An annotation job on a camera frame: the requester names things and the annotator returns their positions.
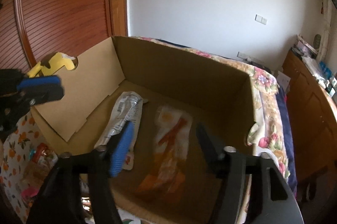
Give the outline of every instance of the white switch panel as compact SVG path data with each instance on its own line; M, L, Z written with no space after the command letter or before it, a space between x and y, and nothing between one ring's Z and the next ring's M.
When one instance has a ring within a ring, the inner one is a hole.
M260 22L260 23L262 23L264 25L267 25L267 19L264 18L264 17L262 17L262 16L256 15L255 16L255 21Z

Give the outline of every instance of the cardboard box flap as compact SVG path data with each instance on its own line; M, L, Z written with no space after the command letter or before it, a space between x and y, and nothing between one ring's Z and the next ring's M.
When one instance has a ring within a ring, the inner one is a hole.
M108 38L78 56L78 67L56 72L65 95L60 101L36 109L65 141L86 122L91 112L124 80L112 39Z

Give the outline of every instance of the wooden cabinet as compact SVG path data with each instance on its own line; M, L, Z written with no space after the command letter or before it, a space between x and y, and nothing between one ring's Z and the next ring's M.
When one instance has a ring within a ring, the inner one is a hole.
M322 170L335 172L337 108L304 63L291 51L283 64L291 78L287 108L294 141L298 181Z

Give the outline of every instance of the yellow object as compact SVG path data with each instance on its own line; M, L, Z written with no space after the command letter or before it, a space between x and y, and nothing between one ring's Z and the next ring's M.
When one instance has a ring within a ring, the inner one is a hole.
M52 53L45 56L28 73L29 77L38 77L41 72L44 76L51 76L63 66L67 70L74 70L77 66L77 58L70 57L65 53Z

